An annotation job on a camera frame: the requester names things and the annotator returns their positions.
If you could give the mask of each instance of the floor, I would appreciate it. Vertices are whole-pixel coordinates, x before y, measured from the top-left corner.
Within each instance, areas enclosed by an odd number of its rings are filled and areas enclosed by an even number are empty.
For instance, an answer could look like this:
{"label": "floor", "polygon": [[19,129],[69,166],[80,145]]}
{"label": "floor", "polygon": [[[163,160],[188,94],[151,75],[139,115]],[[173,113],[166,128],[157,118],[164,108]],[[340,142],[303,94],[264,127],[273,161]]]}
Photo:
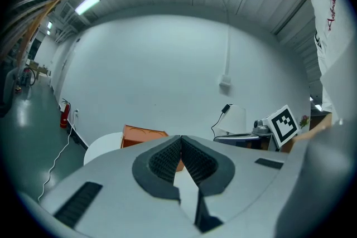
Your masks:
{"label": "floor", "polygon": [[[37,201],[42,184],[54,159],[67,144],[67,132],[60,128],[58,104],[48,86],[40,79],[15,95],[8,114],[0,119],[0,144],[8,174],[19,191]],[[85,150],[70,139],[56,161],[46,192],[83,166]]]}

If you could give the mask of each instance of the fire extinguisher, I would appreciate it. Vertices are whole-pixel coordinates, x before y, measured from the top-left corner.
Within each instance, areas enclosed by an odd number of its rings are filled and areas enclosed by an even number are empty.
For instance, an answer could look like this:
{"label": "fire extinguisher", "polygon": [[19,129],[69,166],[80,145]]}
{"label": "fire extinguisher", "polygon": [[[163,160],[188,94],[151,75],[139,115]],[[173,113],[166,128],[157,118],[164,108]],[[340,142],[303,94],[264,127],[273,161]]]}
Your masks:
{"label": "fire extinguisher", "polygon": [[60,122],[60,127],[61,128],[67,128],[67,118],[68,118],[68,114],[69,111],[71,110],[71,104],[63,99],[64,101],[62,101],[62,103],[66,104],[65,110],[62,112],[61,114],[61,122]]}

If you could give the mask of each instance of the desk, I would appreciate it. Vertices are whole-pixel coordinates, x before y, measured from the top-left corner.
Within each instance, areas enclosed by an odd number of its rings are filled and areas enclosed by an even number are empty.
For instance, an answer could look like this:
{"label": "desk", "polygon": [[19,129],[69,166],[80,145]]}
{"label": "desk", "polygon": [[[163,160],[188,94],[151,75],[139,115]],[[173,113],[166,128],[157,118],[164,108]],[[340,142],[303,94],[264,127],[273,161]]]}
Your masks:
{"label": "desk", "polygon": [[100,155],[120,149],[122,136],[123,132],[117,132],[104,135],[95,140],[85,152],[83,165],[89,163]]}

